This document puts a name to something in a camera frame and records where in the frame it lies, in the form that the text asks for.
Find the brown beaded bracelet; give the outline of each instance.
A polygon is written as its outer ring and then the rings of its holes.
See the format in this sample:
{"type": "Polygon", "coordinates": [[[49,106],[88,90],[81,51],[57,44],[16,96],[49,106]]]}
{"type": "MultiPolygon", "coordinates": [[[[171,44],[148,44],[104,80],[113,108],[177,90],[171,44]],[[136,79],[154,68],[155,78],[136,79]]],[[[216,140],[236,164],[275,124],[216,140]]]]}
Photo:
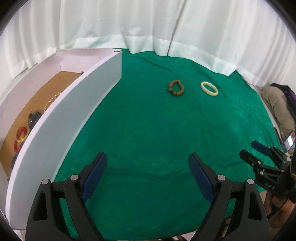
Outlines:
{"type": "Polygon", "coordinates": [[[179,80],[173,80],[168,85],[168,91],[172,95],[179,96],[179,95],[181,95],[181,94],[184,93],[185,89],[184,89],[184,86],[182,85],[181,81],[179,81],[179,80]],[[176,91],[173,90],[173,85],[174,84],[178,84],[178,86],[180,87],[180,91],[176,92],[176,91]]]}

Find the cardboard box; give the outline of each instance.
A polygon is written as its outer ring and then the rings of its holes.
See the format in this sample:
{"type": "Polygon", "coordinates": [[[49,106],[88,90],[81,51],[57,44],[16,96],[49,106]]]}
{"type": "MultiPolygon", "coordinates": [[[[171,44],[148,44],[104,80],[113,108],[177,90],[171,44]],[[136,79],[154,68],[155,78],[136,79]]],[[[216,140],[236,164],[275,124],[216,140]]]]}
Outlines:
{"type": "MultiPolygon", "coordinates": [[[[5,211],[13,229],[26,228],[41,181],[54,181],[80,130],[121,79],[121,59],[121,50],[115,49],[57,51],[32,68],[0,104],[0,122],[5,123],[0,139],[2,148],[9,148],[6,142],[31,108],[44,108],[49,96],[62,91],[29,133],[11,172],[5,211]]],[[[3,166],[9,174],[7,160],[3,166]]]]}

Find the yellow bangle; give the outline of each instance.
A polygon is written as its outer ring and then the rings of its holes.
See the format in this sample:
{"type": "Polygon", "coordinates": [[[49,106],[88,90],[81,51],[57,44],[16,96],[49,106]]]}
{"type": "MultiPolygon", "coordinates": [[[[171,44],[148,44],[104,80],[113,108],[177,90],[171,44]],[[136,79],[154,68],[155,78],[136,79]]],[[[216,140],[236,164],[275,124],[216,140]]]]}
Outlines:
{"type": "Polygon", "coordinates": [[[24,124],[20,125],[20,127],[17,129],[17,132],[15,134],[15,140],[18,143],[21,143],[24,140],[26,140],[26,138],[28,137],[28,134],[29,134],[29,126],[28,126],[27,123],[24,123],[24,124]]]}
{"type": "Polygon", "coordinates": [[[60,94],[61,94],[61,93],[58,92],[56,95],[54,95],[54,97],[52,97],[52,98],[47,102],[47,104],[46,104],[45,107],[44,107],[43,113],[47,110],[47,108],[51,105],[51,103],[52,103],[54,100],[56,100],[57,97],[59,97],[60,94]]]}
{"type": "Polygon", "coordinates": [[[202,88],[202,90],[203,90],[205,93],[207,93],[207,94],[210,95],[210,96],[217,96],[217,95],[218,95],[218,90],[217,90],[217,88],[216,88],[213,84],[211,84],[211,83],[209,83],[209,82],[206,82],[206,81],[201,82],[201,83],[200,83],[200,87],[202,88]],[[211,88],[214,90],[214,92],[209,91],[209,90],[205,87],[205,85],[211,87],[211,88]]]}

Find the khaki pants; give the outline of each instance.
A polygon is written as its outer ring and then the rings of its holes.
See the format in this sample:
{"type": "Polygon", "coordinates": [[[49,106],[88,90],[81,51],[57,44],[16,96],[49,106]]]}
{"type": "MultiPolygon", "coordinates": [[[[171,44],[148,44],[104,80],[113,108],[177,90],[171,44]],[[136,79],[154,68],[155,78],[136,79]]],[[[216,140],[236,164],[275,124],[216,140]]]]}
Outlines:
{"type": "MultiPolygon", "coordinates": [[[[273,86],[265,86],[262,89],[261,97],[271,113],[274,115],[283,140],[286,140],[291,131],[295,130],[294,120],[287,107],[287,98],[284,93],[273,86]]],[[[294,147],[289,150],[292,155],[294,147]]]]}

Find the beaded bracelet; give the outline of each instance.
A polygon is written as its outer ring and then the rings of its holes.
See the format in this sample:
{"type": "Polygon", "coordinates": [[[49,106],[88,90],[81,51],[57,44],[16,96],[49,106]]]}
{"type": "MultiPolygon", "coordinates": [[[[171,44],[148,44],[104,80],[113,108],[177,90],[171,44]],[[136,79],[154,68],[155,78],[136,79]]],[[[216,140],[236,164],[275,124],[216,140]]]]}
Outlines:
{"type": "Polygon", "coordinates": [[[45,111],[47,110],[47,108],[51,105],[51,103],[52,103],[54,100],[56,100],[56,98],[59,97],[60,94],[61,94],[61,93],[58,92],[56,95],[54,95],[54,97],[52,97],[52,98],[47,102],[47,104],[46,104],[45,107],[44,107],[43,112],[45,112],[45,111]]]}
{"type": "Polygon", "coordinates": [[[19,152],[20,149],[22,148],[22,143],[19,146],[17,146],[17,143],[18,142],[15,140],[15,142],[13,144],[13,150],[14,150],[14,152],[19,152]]]}
{"type": "Polygon", "coordinates": [[[180,96],[181,94],[184,93],[185,89],[184,89],[184,86],[182,85],[181,81],[179,80],[173,80],[169,83],[168,85],[168,91],[172,94],[172,95],[175,95],[175,96],[180,96]],[[174,84],[178,84],[178,86],[180,87],[180,91],[176,92],[173,90],[173,85],[174,84]]]}
{"type": "Polygon", "coordinates": [[[12,158],[12,160],[11,160],[11,169],[14,167],[14,165],[15,165],[15,161],[17,160],[17,156],[18,156],[18,154],[20,153],[20,150],[21,150],[21,148],[22,148],[22,146],[23,146],[23,143],[21,143],[20,144],[20,146],[18,147],[18,150],[16,151],[16,153],[15,153],[15,155],[13,156],[13,158],[12,158]]]}

